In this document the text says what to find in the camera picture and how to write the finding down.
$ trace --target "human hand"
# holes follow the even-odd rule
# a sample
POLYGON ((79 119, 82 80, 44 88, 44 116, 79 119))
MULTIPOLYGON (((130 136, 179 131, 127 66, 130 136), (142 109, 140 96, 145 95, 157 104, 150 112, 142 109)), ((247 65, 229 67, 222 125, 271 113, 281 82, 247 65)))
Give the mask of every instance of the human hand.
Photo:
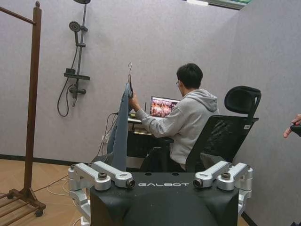
MULTIPOLYGON (((292 123, 296 124, 296 125, 300 125, 301 124, 301 114, 298 114, 296 116, 296 118, 294 118, 294 120, 292 120, 292 123)), ((288 135, 290 135, 290 133, 292 132, 291 128, 287 128, 283 134, 284 138, 287 138, 288 135)))
POLYGON ((137 112, 141 109, 141 107, 139 105, 138 97, 134 91, 133 91, 133 98, 129 99, 129 104, 130 104, 131 108, 133 108, 135 110, 135 112, 137 112))

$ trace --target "laptop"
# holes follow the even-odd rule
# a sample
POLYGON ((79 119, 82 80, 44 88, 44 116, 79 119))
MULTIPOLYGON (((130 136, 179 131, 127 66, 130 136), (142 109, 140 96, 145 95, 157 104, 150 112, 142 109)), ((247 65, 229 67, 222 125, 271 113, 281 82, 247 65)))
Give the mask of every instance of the laptop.
POLYGON ((173 107, 179 102, 179 100, 169 98, 151 97, 150 115, 158 120, 163 119, 171 113, 173 107))

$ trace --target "hood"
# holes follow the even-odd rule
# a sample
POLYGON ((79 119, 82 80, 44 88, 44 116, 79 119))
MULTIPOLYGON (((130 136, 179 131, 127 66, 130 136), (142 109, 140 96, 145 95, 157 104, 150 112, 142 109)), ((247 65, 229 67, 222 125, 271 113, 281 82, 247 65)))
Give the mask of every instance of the hood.
POLYGON ((211 112, 215 112, 217 110, 217 97, 205 89, 197 89, 192 91, 186 94, 184 98, 190 98, 199 101, 211 112))

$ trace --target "shower faucet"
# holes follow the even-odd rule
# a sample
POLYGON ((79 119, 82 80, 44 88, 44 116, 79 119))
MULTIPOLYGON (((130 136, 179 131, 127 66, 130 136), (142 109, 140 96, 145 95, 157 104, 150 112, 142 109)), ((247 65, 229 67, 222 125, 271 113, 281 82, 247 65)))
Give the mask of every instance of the shower faucet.
POLYGON ((69 91, 72 93, 72 98, 74 99, 72 106, 75 106, 75 103, 77 101, 78 94, 85 94, 85 89, 79 89, 79 80, 90 80, 89 76, 80 75, 80 64, 81 64, 81 54, 82 54, 82 48, 86 47, 84 40, 84 33, 88 31, 88 29, 85 27, 85 19, 86 19, 86 9, 87 4, 90 3, 91 0, 74 0, 77 3, 84 4, 84 16, 83 16, 83 23, 80 25, 76 21, 71 21, 69 23, 69 28, 74 32, 75 37, 75 45, 76 48, 79 48, 79 59, 78 59, 78 67, 77 71, 73 68, 66 68, 66 72, 64 73, 64 76, 67 78, 73 78, 76 79, 76 83, 69 89, 69 91), (78 32, 81 32, 80 36, 80 42, 78 37, 78 32))

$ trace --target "handheld shower head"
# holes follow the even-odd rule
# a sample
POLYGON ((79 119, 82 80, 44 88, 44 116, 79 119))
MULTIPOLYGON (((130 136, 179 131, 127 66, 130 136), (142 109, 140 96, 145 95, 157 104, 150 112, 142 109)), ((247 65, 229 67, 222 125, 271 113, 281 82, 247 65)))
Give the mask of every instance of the handheld shower head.
POLYGON ((80 4, 88 4, 90 3, 91 0, 74 0, 74 1, 80 4))
POLYGON ((74 32, 75 44, 78 45, 79 44, 79 37, 78 37, 77 33, 80 31, 80 25, 76 21, 71 21, 69 23, 69 27, 70 27, 71 31, 74 32))
POLYGON ((80 25, 76 21, 71 21, 69 23, 69 27, 70 27, 71 31, 73 31, 73 32, 79 32, 80 31, 80 25))

